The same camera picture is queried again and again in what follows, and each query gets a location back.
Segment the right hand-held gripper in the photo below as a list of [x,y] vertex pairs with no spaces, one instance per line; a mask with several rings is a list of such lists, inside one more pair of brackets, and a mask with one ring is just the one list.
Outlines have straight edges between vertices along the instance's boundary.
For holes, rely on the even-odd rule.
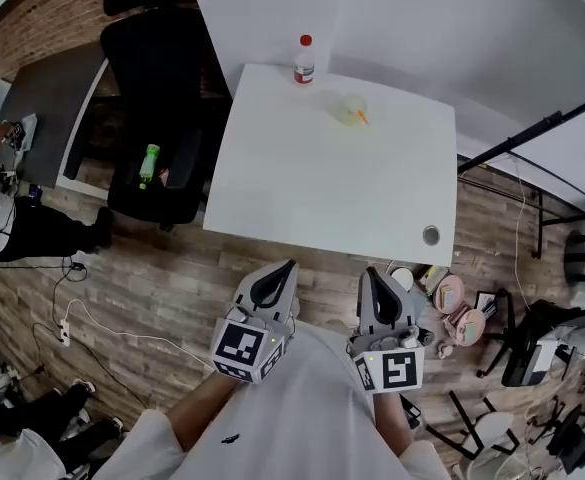
[[380,394],[420,388],[425,348],[409,292],[390,275],[368,267],[359,278],[358,316],[347,352],[364,390]]

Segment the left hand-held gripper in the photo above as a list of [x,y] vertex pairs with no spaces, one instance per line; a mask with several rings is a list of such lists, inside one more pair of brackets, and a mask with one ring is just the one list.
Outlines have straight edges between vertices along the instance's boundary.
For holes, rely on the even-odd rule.
[[243,278],[216,321],[211,359],[218,373],[259,384],[282,359],[293,334],[298,274],[296,261],[282,260]]

